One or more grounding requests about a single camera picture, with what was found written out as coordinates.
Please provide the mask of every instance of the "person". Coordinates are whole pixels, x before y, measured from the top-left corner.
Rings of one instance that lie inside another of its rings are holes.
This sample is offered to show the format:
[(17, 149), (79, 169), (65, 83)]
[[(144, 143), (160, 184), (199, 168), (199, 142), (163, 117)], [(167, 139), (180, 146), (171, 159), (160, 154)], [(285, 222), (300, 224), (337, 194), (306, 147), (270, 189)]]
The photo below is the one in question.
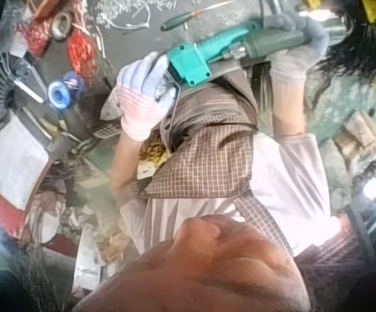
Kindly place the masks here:
[[(111, 187), (141, 255), (74, 311), (310, 309), (293, 256), (330, 211), (316, 138), (305, 131), (304, 82), (329, 36), (292, 12), (266, 18), (264, 27), (311, 38), (267, 57), (274, 140), (257, 131), (243, 71), (182, 94), (172, 113), (175, 89), (155, 98), (166, 55), (122, 68), (114, 92), (123, 134)], [(172, 155), (150, 181), (137, 181), (140, 148), (157, 124)]]

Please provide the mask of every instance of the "work glove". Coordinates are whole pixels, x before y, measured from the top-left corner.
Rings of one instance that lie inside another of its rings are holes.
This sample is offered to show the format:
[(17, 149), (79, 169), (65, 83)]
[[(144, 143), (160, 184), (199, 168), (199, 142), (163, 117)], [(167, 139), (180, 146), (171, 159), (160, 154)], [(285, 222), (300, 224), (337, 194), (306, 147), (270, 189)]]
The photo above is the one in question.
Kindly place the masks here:
[(157, 56), (158, 52), (152, 52), (144, 59), (124, 66), (117, 76), (117, 98), (123, 110), (122, 128), (135, 141), (146, 140), (174, 102), (175, 88), (167, 90), (159, 99), (155, 98), (169, 63), (167, 55), (156, 61)]
[(282, 50), (267, 56), (271, 61), (270, 75), (285, 83), (303, 83), (306, 72), (315, 65), (327, 52), (329, 34), (320, 22), (312, 18), (304, 18), (296, 12), (286, 12), (268, 16), (263, 27), (281, 28), (286, 31), (302, 29), (307, 32), (311, 42), (301, 47)]

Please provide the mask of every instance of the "white paper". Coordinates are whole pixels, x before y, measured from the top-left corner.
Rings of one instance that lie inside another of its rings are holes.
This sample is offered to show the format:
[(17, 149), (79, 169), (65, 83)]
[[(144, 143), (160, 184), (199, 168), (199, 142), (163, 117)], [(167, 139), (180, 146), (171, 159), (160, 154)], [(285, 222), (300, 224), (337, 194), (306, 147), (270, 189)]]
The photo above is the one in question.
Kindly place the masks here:
[(10, 122), (0, 131), (0, 195), (25, 210), (48, 162), (45, 149), (10, 113)]

